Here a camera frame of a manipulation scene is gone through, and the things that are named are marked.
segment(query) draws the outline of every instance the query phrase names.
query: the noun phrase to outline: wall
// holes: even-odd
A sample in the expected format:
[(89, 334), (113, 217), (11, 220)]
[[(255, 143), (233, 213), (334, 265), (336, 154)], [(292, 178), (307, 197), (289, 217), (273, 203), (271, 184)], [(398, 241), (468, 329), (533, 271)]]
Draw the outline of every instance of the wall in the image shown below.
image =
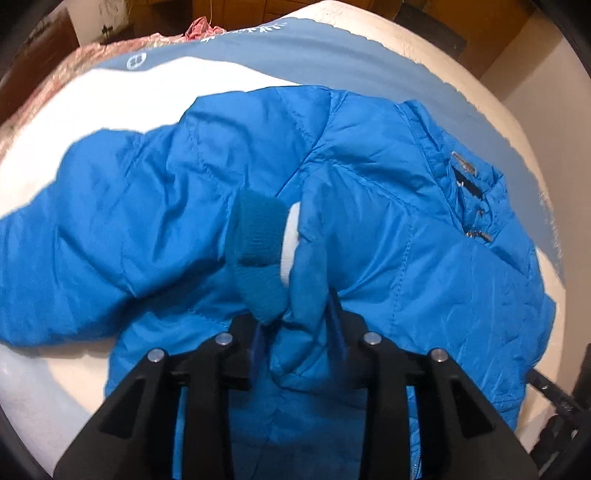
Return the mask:
[(55, 11), (64, 8), (70, 14), (80, 45), (103, 40), (103, 25), (112, 25), (116, 31), (128, 22), (125, 0), (64, 0)]
[(571, 389), (591, 342), (591, 79), (536, 12), (481, 81), (521, 123), (550, 192), (567, 291), (558, 382)]

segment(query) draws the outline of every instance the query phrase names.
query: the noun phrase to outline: metal screw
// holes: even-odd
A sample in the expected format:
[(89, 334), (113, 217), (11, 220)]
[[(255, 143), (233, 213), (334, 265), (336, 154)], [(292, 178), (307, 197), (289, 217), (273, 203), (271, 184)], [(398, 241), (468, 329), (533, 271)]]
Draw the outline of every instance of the metal screw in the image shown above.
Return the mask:
[(234, 337), (231, 333), (228, 332), (222, 332), (216, 335), (216, 343), (220, 346), (230, 345), (230, 343), (232, 343), (233, 340)]
[(363, 341), (370, 345), (378, 345), (382, 341), (382, 336), (379, 333), (367, 332), (363, 336)]
[(433, 358), (433, 360), (435, 360), (438, 363), (442, 363), (449, 358), (449, 355), (443, 348), (434, 348), (431, 351), (431, 358)]
[(164, 350), (161, 348), (153, 348), (148, 352), (148, 360), (153, 364), (157, 364), (164, 358)]

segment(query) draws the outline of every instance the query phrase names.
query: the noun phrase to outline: mattress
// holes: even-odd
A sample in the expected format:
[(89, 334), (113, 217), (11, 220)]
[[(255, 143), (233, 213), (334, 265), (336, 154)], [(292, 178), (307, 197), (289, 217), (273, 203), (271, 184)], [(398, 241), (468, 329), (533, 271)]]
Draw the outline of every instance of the mattress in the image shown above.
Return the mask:
[[(26, 125), (0, 164), (0, 215), (51, 182), (67, 148), (100, 128), (148, 131), (178, 121), (195, 97), (266, 86), (326, 85), (397, 102), (418, 99), (434, 119), (506, 175), (556, 302), (538, 369), (555, 378), (565, 289), (552, 205), (519, 123), (467, 70), (422, 38), (369, 12), (327, 0), (259, 27), (126, 54), (72, 81)], [(0, 345), (0, 404), (49, 472), (103, 400), (112, 342), (15, 351)], [(520, 435), (530, 447), (547, 417), (529, 392)]]

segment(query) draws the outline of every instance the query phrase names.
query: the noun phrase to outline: bed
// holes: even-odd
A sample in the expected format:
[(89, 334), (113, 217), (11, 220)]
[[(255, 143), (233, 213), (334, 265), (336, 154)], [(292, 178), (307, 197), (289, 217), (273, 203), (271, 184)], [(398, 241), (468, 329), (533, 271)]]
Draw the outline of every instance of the bed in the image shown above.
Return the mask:
[[(160, 87), (171, 78), (174, 87)], [(315, 84), (395, 101), (417, 98), (440, 125), (505, 173), (512, 206), (536, 243), (546, 292), (557, 305), (538, 365), (555, 379), (566, 291), (552, 205), (523, 130), (443, 52), (399, 25), (340, 2), (325, 0), (269, 24), (202, 41), (124, 54), (76, 78), (22, 128), (0, 163), (0, 215), (29, 202), (52, 181), (68, 146), (99, 128), (147, 131), (178, 121), (196, 96)], [(111, 346), (105, 340), (24, 352), (0, 345), (0, 404), (48, 472), (101, 404)], [(549, 414), (542, 397), (529, 391), (518, 429), (527, 448)]]

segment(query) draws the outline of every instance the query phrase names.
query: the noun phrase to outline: blue jacket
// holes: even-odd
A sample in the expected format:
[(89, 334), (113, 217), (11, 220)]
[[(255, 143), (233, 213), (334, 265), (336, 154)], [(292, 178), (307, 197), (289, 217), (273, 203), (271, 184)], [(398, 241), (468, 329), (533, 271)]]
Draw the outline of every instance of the blue jacket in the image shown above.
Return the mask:
[[(328, 285), (400, 347), (447, 349), (515, 427), (554, 304), (502, 173), (418, 102), (274, 87), (79, 141), (55, 182), (0, 220), (0, 339), (118, 334), (108, 393), (149, 348), (188, 351), (225, 330), (246, 309), (225, 261), (243, 188), (301, 213), (268, 369), (230, 399), (238, 478), (356, 478), (363, 395), (319, 387)], [(415, 418), (411, 430), (417, 460)]]

